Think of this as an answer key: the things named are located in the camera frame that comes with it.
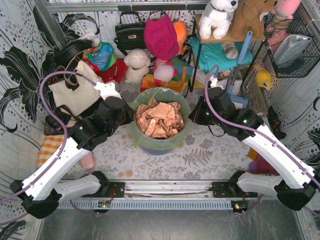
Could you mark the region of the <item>green trash bag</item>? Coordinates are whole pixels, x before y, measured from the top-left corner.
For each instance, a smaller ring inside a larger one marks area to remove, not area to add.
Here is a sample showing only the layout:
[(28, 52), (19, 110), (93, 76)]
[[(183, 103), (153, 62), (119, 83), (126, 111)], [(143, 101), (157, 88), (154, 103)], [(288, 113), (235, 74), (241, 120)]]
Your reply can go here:
[(191, 109), (187, 100), (180, 93), (174, 91), (173, 89), (166, 87), (154, 87), (141, 92), (134, 99), (134, 101), (129, 104), (129, 106), (136, 111), (141, 104), (147, 105), (152, 99), (164, 103), (178, 102), (181, 105), (180, 113), (184, 119), (185, 127), (177, 135), (168, 139), (155, 139), (142, 133), (137, 125), (136, 120), (133, 120), (127, 125), (126, 128), (133, 137), (134, 146), (143, 146), (145, 148), (154, 150), (177, 148), (188, 135), (189, 129), (192, 125), (192, 121), (189, 119)]

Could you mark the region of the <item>blue trash bin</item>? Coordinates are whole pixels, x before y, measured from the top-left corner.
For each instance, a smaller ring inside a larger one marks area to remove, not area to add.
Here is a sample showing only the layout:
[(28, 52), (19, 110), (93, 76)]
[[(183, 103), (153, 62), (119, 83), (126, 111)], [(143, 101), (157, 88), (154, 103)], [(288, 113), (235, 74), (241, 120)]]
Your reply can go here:
[(155, 155), (155, 156), (161, 156), (161, 155), (165, 155), (170, 153), (173, 148), (171, 149), (150, 149), (150, 148), (146, 148), (144, 146), (140, 147), (144, 152), (150, 154), (150, 155)]

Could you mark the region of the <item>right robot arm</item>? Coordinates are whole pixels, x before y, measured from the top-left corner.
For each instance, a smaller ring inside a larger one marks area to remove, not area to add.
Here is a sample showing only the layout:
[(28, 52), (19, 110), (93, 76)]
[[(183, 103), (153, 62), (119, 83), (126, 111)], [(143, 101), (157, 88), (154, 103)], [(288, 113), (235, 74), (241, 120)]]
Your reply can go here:
[(226, 90), (205, 88), (189, 118), (197, 125), (220, 127), (262, 156), (277, 176), (238, 170), (228, 180), (231, 194), (257, 193), (276, 197), (287, 208), (304, 208), (320, 187), (320, 172), (298, 159), (249, 108), (236, 109)]

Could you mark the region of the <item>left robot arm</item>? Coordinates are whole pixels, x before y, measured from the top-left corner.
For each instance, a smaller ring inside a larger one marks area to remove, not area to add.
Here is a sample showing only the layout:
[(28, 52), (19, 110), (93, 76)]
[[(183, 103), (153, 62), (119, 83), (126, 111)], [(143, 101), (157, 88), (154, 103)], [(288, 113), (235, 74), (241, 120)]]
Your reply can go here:
[(14, 180), (11, 190), (25, 211), (37, 219), (52, 214), (64, 201), (86, 195), (112, 194), (110, 181), (101, 171), (65, 183), (59, 181), (80, 159), (104, 143), (119, 126), (134, 120), (135, 111), (120, 97), (109, 96), (97, 110), (75, 123), (56, 152), (30, 177)]

